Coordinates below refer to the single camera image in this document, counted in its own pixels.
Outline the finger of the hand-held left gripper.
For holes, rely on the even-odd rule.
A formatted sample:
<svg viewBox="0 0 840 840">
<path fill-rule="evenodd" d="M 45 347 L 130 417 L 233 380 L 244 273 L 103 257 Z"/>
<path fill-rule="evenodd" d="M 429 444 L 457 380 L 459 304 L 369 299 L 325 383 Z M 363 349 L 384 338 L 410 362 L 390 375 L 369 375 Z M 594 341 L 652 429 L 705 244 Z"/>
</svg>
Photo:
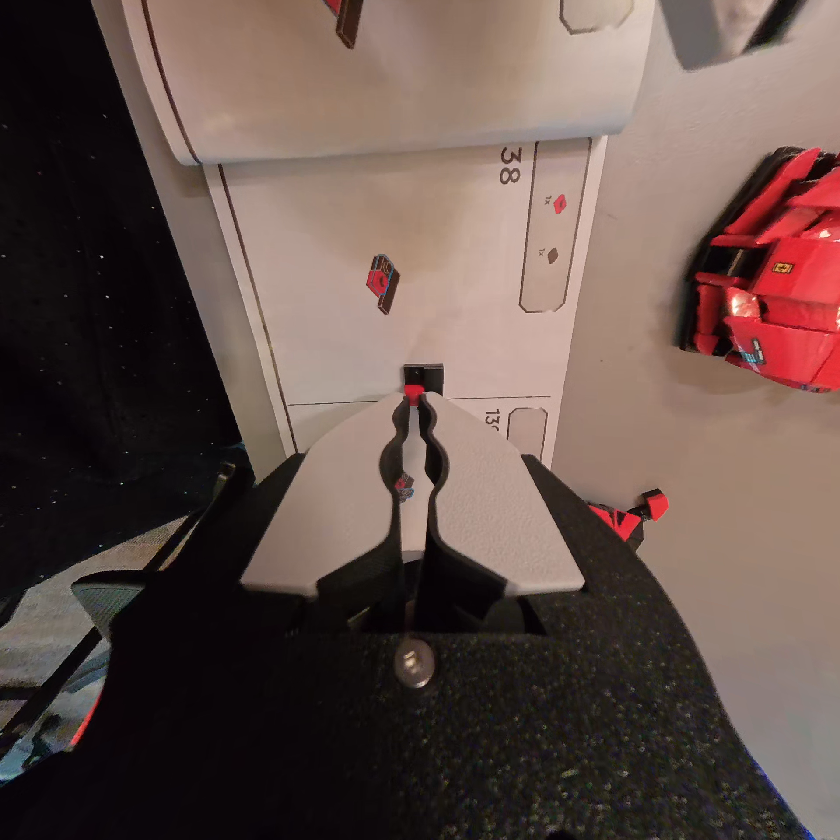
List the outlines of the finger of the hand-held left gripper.
<svg viewBox="0 0 840 840">
<path fill-rule="evenodd" d="M 684 70 L 729 62 L 782 43 L 803 1 L 662 1 L 675 56 Z"/>
</svg>

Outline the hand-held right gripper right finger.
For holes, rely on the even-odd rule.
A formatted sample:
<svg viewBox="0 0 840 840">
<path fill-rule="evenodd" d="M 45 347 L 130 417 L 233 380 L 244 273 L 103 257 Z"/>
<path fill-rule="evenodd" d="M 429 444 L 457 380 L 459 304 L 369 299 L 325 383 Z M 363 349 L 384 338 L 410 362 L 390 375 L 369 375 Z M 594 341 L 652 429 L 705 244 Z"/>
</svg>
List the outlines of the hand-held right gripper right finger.
<svg viewBox="0 0 840 840">
<path fill-rule="evenodd" d="M 496 602 L 583 589 L 527 462 L 504 434 L 435 392 L 417 409 L 433 483 L 423 564 L 432 593 Z"/>
</svg>

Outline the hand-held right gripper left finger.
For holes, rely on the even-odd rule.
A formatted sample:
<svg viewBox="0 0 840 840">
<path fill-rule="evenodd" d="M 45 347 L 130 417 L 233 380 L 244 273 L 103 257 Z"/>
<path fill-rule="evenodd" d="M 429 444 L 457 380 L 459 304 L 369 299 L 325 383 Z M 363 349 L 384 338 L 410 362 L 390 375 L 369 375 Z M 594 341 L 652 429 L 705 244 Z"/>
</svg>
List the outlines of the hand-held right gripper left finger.
<svg viewBox="0 0 840 840">
<path fill-rule="evenodd" d="M 403 574 L 403 443 L 410 403 L 394 392 L 310 447 L 241 577 L 255 592 L 369 605 Z"/>
</svg>

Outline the red black green lego assembly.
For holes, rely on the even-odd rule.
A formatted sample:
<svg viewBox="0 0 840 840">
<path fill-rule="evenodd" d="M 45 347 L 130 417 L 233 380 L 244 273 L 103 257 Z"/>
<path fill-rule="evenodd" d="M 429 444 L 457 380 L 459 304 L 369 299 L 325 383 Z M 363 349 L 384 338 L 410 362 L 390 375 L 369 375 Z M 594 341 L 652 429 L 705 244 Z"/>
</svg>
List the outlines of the red black green lego assembly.
<svg viewBox="0 0 840 840">
<path fill-rule="evenodd" d="M 639 503 L 627 510 L 591 501 L 586 504 L 635 552 L 644 541 L 645 523 L 657 522 L 669 509 L 669 499 L 659 488 L 642 493 Z"/>
</svg>

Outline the red lego car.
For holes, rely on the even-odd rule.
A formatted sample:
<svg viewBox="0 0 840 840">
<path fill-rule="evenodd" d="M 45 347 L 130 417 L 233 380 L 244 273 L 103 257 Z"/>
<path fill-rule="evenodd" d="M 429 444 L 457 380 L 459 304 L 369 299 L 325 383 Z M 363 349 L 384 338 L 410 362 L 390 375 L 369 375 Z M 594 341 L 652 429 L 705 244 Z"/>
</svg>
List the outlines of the red lego car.
<svg viewBox="0 0 840 840">
<path fill-rule="evenodd" d="M 838 392 L 838 154 L 767 154 L 698 244 L 685 283 L 682 351 Z"/>
</svg>

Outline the lego instruction booklet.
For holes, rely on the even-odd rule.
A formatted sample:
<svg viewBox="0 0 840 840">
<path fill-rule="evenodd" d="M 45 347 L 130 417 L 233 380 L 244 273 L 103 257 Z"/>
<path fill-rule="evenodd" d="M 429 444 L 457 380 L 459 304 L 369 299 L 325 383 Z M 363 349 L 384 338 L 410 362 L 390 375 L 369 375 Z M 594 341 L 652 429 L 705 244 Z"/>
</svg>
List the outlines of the lego instruction booklet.
<svg viewBox="0 0 840 840">
<path fill-rule="evenodd" d="M 656 2 L 92 2 L 245 441 L 441 363 L 551 466 Z"/>
</svg>

